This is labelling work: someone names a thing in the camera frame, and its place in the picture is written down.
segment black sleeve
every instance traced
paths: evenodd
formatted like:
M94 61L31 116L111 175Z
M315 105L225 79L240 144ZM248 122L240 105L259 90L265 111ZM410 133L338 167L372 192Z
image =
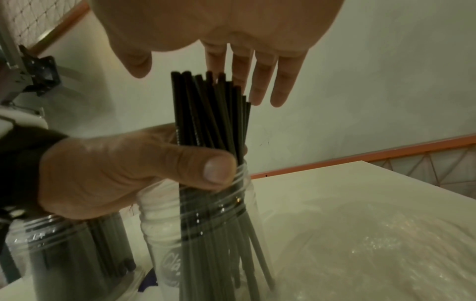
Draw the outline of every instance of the black sleeve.
M7 211L24 210L24 218L45 213L37 202L40 159L64 138L52 130L18 125L0 138L0 246L7 233Z

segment hand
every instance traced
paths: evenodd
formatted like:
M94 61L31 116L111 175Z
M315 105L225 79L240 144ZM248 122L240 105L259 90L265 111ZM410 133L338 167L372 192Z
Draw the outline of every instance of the hand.
M236 173L225 151L177 146L173 124L110 137L67 138L40 162L39 204L70 219L117 212L139 190L161 179L201 189L222 189Z
M233 50L233 81L244 90L253 53L249 100L259 105L276 64L271 104L287 100L307 51L326 33L344 0L90 0L111 47L129 72L146 76L151 51L171 51L197 40L207 67L225 70Z

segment orange trim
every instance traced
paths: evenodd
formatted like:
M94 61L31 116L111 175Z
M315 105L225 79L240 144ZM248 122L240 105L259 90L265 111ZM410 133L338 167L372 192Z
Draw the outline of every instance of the orange trim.
M35 45L31 46L29 50L32 54L38 56L45 51L51 44L58 40L62 35L68 32L74 25L76 25L81 19L89 12L88 3L83 0L76 5L63 20L50 31L44 38L38 41Z
M386 160L390 158L392 159L401 158L401 157L413 156L418 154L424 154L427 152L436 152L436 151L443 151L448 149L462 148L462 147L466 147L473 144L476 144L476 134L471 136L440 140L440 141L435 141L430 143L411 145L411 146L406 146L401 148L388 149L388 150L383 150L378 152L371 152L371 153L349 156L349 157L333 159L333 160L328 160L323 162L289 167L289 168L279 169L275 171L254 174L251 176L251 178L259 179L264 177L272 177L272 176L301 172L301 171L306 171L310 169L337 165L337 164L344 164L344 163L355 162L355 161L373 162L373 161Z

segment clear plastic jar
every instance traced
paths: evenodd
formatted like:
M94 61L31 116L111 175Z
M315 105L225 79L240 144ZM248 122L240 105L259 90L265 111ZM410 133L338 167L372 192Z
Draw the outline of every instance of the clear plastic jar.
M139 193L139 207L165 301L259 301L274 289L246 165L224 191L165 180Z
M17 221L7 245L26 266L37 301L115 301L134 280L136 265L119 213L89 221L56 215Z

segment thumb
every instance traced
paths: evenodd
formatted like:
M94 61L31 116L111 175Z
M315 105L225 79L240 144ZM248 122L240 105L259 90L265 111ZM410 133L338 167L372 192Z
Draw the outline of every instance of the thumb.
M206 190L228 187L237 172L236 160L229 152L168 143L144 145L136 156L121 161L128 165L124 170L130 177L171 179Z
M143 78L149 74L152 68L152 53L150 51L140 50L115 38L109 38L109 44L114 54L136 78Z

